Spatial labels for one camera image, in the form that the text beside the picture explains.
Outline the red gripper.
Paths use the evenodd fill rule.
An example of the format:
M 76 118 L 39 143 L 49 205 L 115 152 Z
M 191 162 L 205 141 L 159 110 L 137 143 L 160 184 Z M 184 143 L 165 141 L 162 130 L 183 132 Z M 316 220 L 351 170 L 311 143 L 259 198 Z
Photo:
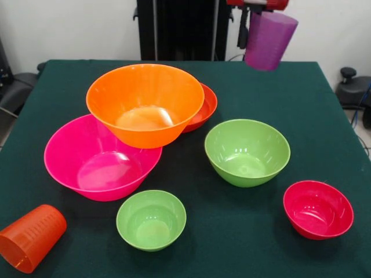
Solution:
M 240 7 L 241 18 L 239 23 L 237 47 L 245 49 L 249 36 L 249 30 L 247 27 L 249 7 L 250 11 L 254 13 L 261 13 L 262 10 L 283 11 L 286 9 L 289 0 L 226 0 L 226 3 L 228 5 Z

